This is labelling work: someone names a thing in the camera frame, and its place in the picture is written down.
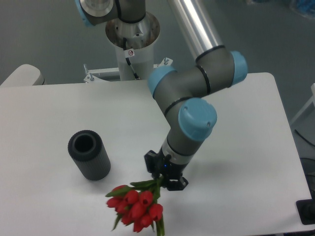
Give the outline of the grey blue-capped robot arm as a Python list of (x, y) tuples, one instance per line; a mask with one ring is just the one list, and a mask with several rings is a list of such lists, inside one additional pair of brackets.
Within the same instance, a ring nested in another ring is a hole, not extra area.
[(241, 53), (224, 46), (200, 0), (168, 2), (195, 66), (177, 72), (171, 60), (157, 67), (152, 45), (160, 33), (157, 19), (143, 0), (78, 0), (76, 6), (87, 26), (106, 24), (106, 36), (117, 53), (122, 80), (146, 80), (170, 131), (158, 153), (145, 155), (148, 172), (163, 177), (162, 187), (183, 190), (188, 181), (183, 170), (217, 122), (217, 113), (204, 97), (243, 81), (248, 66)]

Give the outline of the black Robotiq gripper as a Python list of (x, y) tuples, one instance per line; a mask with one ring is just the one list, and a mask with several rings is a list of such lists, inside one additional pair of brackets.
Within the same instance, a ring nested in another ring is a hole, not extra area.
[(182, 191), (189, 184), (183, 177), (183, 171), (188, 163), (175, 164), (171, 161), (171, 157), (170, 154), (164, 154), (162, 148), (158, 154), (150, 150), (144, 155), (146, 168), (154, 179), (159, 178), (160, 175), (164, 176), (166, 180), (164, 188), (168, 191)]

